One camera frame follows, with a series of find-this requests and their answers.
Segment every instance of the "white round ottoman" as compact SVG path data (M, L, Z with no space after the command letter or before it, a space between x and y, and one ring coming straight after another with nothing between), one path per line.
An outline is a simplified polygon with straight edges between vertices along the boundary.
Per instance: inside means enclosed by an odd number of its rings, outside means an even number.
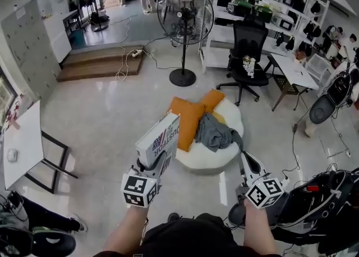
M243 137L244 128L240 109L227 98L214 108L225 119L228 127L235 129ZM216 152L209 150L202 143L194 140L190 146L190 151L185 152L177 149L176 159L187 169L196 174L216 174L223 171L223 168L240 152L236 143L229 147L218 149Z

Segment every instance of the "gray cloth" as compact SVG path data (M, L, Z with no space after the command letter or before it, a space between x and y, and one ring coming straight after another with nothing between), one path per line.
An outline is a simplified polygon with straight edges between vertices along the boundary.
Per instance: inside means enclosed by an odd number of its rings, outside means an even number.
M220 123L211 113L206 113L202 117L197 128L195 141L203 143L213 152L227 148L233 142L238 144L240 151L243 149L243 141L238 132Z

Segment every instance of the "white tabletop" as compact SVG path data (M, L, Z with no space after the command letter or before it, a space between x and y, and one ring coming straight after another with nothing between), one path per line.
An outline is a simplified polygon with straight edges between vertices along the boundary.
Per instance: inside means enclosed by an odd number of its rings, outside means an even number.
M10 126L4 134L3 163L6 189L44 159L40 101L20 116L17 123L20 125L18 130ZM17 161L13 163L7 160L7 152L10 148L18 151Z
M319 88L318 84L316 84L314 79L299 62L294 62L293 58L280 56L274 53L271 53L270 55L275 59L291 85L295 84L315 90Z

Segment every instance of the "white floor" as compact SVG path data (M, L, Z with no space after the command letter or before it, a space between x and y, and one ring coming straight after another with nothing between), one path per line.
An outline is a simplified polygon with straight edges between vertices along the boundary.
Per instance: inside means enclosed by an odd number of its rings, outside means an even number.
M160 40L150 47L156 49L154 57L158 59L159 67L181 65L182 50L171 47L169 42ZM225 77L226 70L210 68L202 74L196 50L197 45L187 50L186 67L197 75L197 82L190 87L172 85L168 79L171 70L156 69L154 61L146 57L140 74L129 76L121 83L114 77L59 83L43 107L43 130L71 148L66 169L80 178L61 176L56 195L45 192L25 178L16 187L48 209L63 215L76 213L87 223L89 231L76 235L77 248L73 256L93 256L99 252L124 216L126 206L120 192L121 178L136 162L135 142L161 118L172 98L178 96L196 102L216 84L231 81ZM265 65L267 60L263 58L261 63ZM260 100L254 102L253 96L243 91L240 105L245 149L261 159L267 171L282 179L283 169L295 167L292 126L306 112L306 107L300 101L298 109L293 111L296 97L286 96L272 112L280 94L273 79L269 86L255 90L260 94ZM222 91L233 102L237 100L236 88L223 88ZM315 93L304 94L303 98L309 107L315 100ZM308 180L325 171L332 162L344 169L359 166L358 116L354 108L346 108L339 111L334 121L351 150L350 159L345 153L327 159L345 149L330 121L325 122L311 139L303 134L303 124L300 124L294 151L301 170L288 173L291 179L288 188L299 180ZM185 217L208 212L225 218L235 203L234 190L241 182L236 161L227 168L225 176L227 206L220 203L218 175L196 176L180 164L172 163L163 176L162 191L151 205L148 228L165 222L171 212ZM235 230L233 234L238 244L242 244L243 231ZM288 247L290 245L279 242L278 253L283 254L283 249Z

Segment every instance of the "sneaker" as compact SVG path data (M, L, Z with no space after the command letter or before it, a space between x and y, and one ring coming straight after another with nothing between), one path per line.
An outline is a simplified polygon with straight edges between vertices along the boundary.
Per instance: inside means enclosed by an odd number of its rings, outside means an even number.
M72 214L72 215L70 216L70 219L79 222L79 224L80 224L80 229L79 229L79 231L84 231L84 232L86 232L86 231L88 230L87 225L86 225L86 224L80 219L80 217L77 216L76 214Z
M168 218L167 218L167 222L173 222L173 221L177 221L180 219L180 215L178 213L171 213Z

